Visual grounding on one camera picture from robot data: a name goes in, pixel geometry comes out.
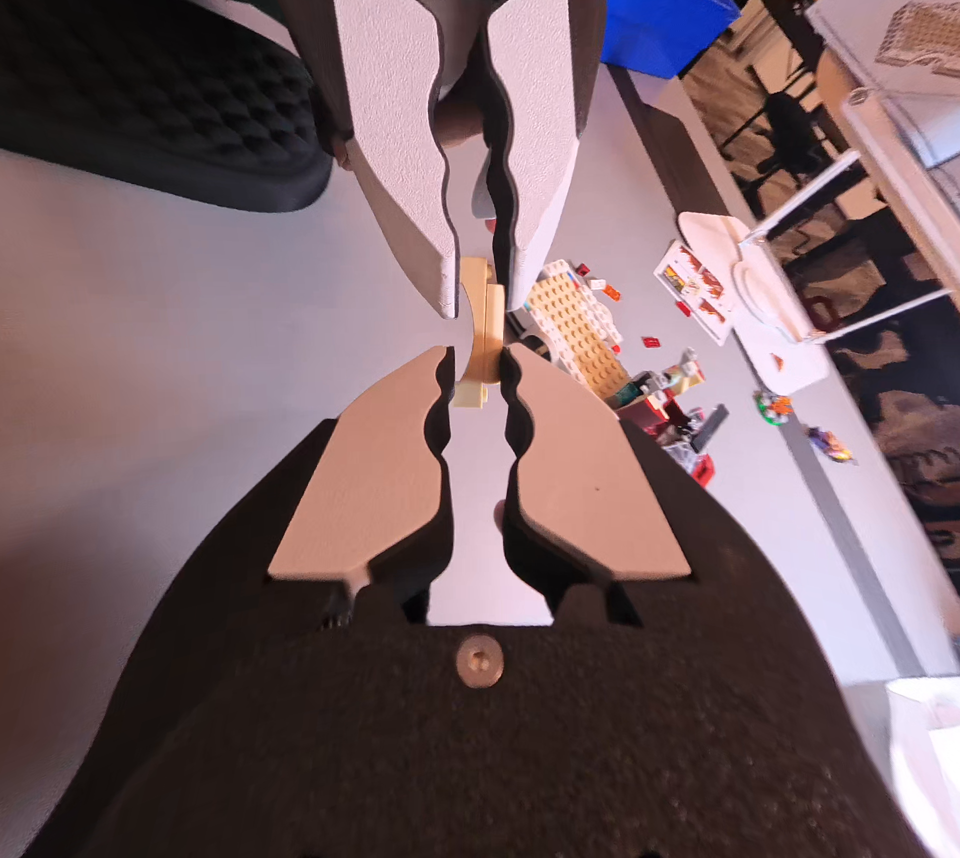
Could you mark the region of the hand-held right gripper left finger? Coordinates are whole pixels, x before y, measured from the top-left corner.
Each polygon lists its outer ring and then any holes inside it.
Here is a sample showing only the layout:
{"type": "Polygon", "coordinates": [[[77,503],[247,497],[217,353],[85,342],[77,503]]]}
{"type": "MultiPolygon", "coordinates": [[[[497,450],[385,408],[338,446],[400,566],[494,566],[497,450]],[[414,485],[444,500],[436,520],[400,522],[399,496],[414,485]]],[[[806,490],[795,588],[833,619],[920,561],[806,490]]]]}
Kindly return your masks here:
{"type": "Polygon", "coordinates": [[[455,351],[433,346],[363,391],[339,415],[268,567],[279,582],[383,588],[425,624],[450,564],[454,515],[450,400],[455,351]]]}

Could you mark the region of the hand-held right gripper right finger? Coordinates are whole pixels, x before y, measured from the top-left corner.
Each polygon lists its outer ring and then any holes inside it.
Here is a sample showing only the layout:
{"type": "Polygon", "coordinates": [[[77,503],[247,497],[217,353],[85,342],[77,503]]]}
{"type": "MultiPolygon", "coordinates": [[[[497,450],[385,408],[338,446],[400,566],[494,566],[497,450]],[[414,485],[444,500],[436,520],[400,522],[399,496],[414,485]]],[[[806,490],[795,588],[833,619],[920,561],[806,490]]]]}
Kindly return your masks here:
{"type": "Polygon", "coordinates": [[[553,617],[571,588],[592,587],[606,621],[640,622],[627,587],[691,569],[630,439],[600,397],[529,347],[508,346],[500,373],[510,570],[553,617]]]}

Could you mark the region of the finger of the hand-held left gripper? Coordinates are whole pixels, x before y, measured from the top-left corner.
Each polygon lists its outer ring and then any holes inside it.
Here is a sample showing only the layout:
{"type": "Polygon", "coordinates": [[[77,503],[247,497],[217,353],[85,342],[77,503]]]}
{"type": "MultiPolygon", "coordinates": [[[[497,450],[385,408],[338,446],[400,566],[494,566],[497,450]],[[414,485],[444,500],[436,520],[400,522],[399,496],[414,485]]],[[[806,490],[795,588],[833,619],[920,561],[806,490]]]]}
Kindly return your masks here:
{"type": "Polygon", "coordinates": [[[546,263],[579,151],[569,0],[504,0],[483,44],[494,265],[515,312],[546,263]]]}
{"type": "Polygon", "coordinates": [[[346,153],[396,263],[446,321],[459,311],[449,162],[433,113],[444,54],[417,0],[333,0],[352,135],[346,153]]]}

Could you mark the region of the tan white red brick vehicle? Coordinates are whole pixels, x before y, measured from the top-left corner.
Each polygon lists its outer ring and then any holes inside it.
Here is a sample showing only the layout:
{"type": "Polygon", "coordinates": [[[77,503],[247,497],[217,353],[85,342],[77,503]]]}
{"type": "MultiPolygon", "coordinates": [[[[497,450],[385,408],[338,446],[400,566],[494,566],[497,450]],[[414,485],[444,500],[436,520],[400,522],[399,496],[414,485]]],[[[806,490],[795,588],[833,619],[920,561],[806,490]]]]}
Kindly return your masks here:
{"type": "Polygon", "coordinates": [[[586,388],[619,420],[652,438],[702,488],[714,480],[711,439],[729,416],[723,404],[705,412],[685,410],[679,399],[705,383],[696,352],[660,370],[629,374],[610,344],[622,334],[612,310],[591,290],[576,266],[559,259],[545,264],[523,305],[507,313],[517,340],[586,388]]]}

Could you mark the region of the tan arch brick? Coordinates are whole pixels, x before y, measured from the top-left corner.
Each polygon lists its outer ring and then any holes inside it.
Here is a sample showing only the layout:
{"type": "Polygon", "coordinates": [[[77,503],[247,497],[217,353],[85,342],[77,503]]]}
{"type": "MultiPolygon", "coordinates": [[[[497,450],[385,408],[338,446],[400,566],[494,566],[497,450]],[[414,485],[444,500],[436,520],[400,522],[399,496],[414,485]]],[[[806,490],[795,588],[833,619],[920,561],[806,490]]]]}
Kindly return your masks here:
{"type": "Polygon", "coordinates": [[[461,409],[481,409],[488,401],[489,389],[493,387],[483,382],[485,292],[488,282],[498,283],[492,265],[484,257],[463,257],[460,273],[471,312],[473,334],[465,369],[454,388],[452,405],[461,409]]]}

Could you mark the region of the tan long plate brick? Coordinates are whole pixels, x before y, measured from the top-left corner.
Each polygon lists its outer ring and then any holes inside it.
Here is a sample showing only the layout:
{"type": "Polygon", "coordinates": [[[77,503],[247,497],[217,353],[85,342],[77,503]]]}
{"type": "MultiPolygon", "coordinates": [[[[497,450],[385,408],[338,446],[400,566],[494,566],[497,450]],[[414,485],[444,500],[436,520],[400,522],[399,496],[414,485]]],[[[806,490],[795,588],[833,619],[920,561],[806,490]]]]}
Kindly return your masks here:
{"type": "Polygon", "coordinates": [[[505,324],[505,289],[489,281],[485,291],[484,378],[487,386],[500,383],[500,358],[505,324]]]}

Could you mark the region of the grey desk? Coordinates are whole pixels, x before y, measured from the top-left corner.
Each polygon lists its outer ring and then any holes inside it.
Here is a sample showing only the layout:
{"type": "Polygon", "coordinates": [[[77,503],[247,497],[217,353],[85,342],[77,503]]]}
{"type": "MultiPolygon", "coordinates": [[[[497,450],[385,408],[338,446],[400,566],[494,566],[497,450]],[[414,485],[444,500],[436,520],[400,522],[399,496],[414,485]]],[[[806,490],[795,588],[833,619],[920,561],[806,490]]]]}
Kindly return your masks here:
{"type": "MultiPolygon", "coordinates": [[[[730,417],[709,493],[803,608],[884,776],[895,678],[958,674],[958,597],[831,369],[798,419],[856,464],[766,424],[739,345],[717,346],[653,270],[676,208],[608,71],[552,256],[622,295],[622,359],[700,355],[686,400],[730,417]],[[642,336],[660,349],[645,349],[642,336]]],[[[469,354],[394,262],[353,177],[288,215],[235,212],[2,154],[2,856],[72,780],[162,594],[317,424],[433,346],[469,354]]]]}

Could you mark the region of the person's left hand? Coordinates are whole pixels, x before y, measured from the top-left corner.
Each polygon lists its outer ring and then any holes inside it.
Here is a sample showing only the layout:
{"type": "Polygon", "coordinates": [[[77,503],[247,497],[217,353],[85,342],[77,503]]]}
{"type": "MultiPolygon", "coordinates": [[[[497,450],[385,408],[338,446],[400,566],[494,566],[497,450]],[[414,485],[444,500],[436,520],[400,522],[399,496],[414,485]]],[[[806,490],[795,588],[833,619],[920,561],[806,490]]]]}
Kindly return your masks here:
{"type": "Polygon", "coordinates": [[[433,125],[438,145],[447,150],[481,134],[484,115],[473,95],[453,89],[437,102],[433,125]]]}

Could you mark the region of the black textured cushion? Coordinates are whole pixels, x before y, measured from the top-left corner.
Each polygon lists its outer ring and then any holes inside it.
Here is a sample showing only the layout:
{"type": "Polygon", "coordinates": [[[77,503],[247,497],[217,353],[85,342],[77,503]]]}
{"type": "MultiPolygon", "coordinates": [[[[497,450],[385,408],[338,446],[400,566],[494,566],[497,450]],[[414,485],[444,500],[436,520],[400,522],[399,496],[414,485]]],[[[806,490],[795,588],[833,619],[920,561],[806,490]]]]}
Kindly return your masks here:
{"type": "Polygon", "coordinates": [[[304,63],[190,0],[1,0],[1,147],[246,212],[326,190],[304,63]]]}

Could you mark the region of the printed sticker sheet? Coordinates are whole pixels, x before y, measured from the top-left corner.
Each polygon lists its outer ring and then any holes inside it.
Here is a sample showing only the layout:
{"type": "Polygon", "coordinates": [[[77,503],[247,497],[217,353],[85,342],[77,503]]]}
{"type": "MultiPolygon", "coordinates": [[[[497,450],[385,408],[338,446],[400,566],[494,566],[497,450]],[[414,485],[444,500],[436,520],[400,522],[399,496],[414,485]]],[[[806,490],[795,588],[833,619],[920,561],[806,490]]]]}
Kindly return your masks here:
{"type": "Polygon", "coordinates": [[[670,242],[653,276],[674,303],[681,300],[691,308],[690,319],[718,347],[726,344],[734,331],[739,308],[731,283],[718,277],[680,239],[670,242]]]}

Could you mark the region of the purple brick minifigure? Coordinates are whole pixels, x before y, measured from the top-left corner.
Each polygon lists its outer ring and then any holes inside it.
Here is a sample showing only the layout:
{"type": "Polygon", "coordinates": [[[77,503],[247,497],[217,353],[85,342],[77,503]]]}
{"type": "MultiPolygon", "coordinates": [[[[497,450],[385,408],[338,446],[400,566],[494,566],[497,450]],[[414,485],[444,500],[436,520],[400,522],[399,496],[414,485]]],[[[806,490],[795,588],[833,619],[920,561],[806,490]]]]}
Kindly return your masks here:
{"type": "Polygon", "coordinates": [[[838,465],[855,465],[857,459],[851,450],[833,433],[821,427],[804,427],[811,446],[822,456],[838,465]]]}

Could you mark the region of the white booklet stand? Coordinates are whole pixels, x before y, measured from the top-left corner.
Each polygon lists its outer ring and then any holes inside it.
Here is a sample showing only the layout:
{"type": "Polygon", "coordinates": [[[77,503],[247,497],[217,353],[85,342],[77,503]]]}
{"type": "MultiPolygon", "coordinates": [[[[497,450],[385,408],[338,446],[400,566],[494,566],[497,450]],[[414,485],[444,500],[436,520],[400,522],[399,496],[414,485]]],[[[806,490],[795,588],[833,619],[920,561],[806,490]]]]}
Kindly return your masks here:
{"type": "Polygon", "coordinates": [[[756,227],[727,215],[678,215],[681,239],[716,276],[732,285],[739,300],[733,331],[760,382],[779,396],[791,396],[826,376],[829,358],[820,348],[827,342],[934,300],[950,298],[958,304],[958,210],[906,142],[877,92],[855,88],[842,101],[841,110],[852,134],[849,149],[756,227]],[[811,321],[767,240],[815,193],[855,165],[865,167],[941,287],[827,333],[811,321]],[[771,353],[784,359],[783,371],[777,371],[771,353]]]}

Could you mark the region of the brick instruction booklet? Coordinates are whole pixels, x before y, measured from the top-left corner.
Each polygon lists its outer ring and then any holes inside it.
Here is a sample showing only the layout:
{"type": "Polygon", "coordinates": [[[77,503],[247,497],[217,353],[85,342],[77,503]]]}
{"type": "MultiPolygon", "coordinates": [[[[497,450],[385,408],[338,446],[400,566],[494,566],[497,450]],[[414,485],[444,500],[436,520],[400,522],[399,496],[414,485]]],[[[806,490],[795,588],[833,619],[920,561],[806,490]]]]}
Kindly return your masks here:
{"type": "Polygon", "coordinates": [[[810,22],[922,166],[958,180],[959,0],[819,0],[810,22]]]}

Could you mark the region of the white paper bag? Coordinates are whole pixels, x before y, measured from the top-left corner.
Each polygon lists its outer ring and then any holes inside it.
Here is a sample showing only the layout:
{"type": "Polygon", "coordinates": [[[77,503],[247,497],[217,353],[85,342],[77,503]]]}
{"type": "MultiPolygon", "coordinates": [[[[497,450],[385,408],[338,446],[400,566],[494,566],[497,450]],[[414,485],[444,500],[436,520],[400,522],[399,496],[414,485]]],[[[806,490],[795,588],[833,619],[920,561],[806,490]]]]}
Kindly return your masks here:
{"type": "Polygon", "coordinates": [[[935,857],[959,855],[959,677],[913,677],[885,687],[894,796],[935,857]]]}

